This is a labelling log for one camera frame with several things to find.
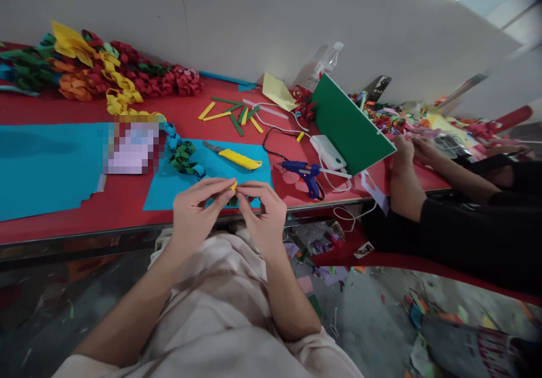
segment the white power adapter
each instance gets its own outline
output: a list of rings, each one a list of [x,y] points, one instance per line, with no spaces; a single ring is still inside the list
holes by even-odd
[[[346,168],[346,161],[327,136],[313,135],[311,136],[311,144],[328,169],[336,171]]]

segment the forearm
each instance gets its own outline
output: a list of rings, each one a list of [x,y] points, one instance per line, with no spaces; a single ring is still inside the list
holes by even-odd
[[[77,346],[74,354],[119,367],[137,361],[183,263],[183,258],[168,252],[168,248]]]
[[[320,319],[299,286],[282,243],[280,250],[264,257],[271,315],[282,339],[293,342],[320,333]]]
[[[395,157],[390,179],[391,209],[413,222],[419,223],[425,192],[414,172],[412,159]]]
[[[451,159],[438,157],[430,162],[431,167],[442,175],[454,189],[459,190],[473,202],[487,203],[491,196],[501,190],[480,175],[463,168]]]

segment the hand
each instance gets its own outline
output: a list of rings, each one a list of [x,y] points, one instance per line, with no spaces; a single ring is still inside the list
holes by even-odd
[[[249,196],[260,199],[261,214],[256,216],[250,207]],[[258,250],[267,260],[270,257],[286,258],[282,244],[282,230],[286,221],[286,204],[271,186],[264,182],[246,182],[237,187],[239,210],[243,214],[248,232]]]
[[[176,254],[192,254],[211,232],[220,210],[235,195],[228,190],[235,178],[204,178],[184,192],[173,202],[173,235],[167,245]],[[207,208],[207,200],[215,201]]]
[[[398,135],[391,142],[395,145],[395,148],[397,148],[394,159],[412,162],[414,159],[414,145],[412,145],[412,141],[407,140],[404,135]]]
[[[449,160],[449,158],[436,147],[435,142],[431,138],[413,137],[412,143],[414,144],[414,156],[424,164],[431,165],[439,160]]]

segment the green board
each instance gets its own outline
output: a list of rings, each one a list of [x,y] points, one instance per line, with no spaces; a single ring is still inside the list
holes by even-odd
[[[318,129],[343,156],[350,175],[357,175],[396,151],[348,95],[326,74],[314,90]]]

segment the black cable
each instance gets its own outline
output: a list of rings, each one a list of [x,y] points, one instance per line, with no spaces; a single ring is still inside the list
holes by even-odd
[[[269,138],[269,134],[271,134],[271,131],[273,131],[273,130],[278,130],[278,131],[280,131],[282,134],[284,134],[284,135],[289,135],[289,136],[294,137],[294,138],[297,138],[298,136],[297,136],[297,135],[294,135],[294,134],[289,134],[289,133],[287,133],[287,132],[281,130],[280,128],[271,127],[271,129],[270,129],[270,130],[267,132],[267,134],[265,135],[264,142],[263,142],[263,144],[261,145],[261,146],[263,147],[263,149],[264,149],[265,152],[267,152],[267,153],[269,153],[269,154],[272,154],[272,155],[276,155],[276,156],[282,158],[282,159],[285,160],[285,161],[289,161],[289,159],[286,158],[283,154],[278,153],[278,152],[269,151],[269,150],[266,148],[265,143],[267,142],[267,139]],[[318,182],[318,179],[314,179],[314,180],[316,181],[316,186],[318,186],[318,189],[320,190],[320,194],[321,194],[321,196],[320,196],[320,197],[317,197],[317,199],[318,199],[318,200],[324,200],[325,197],[326,197],[326,194],[325,194],[325,192],[324,192],[324,189],[322,188],[322,185],[320,185],[320,183]]]

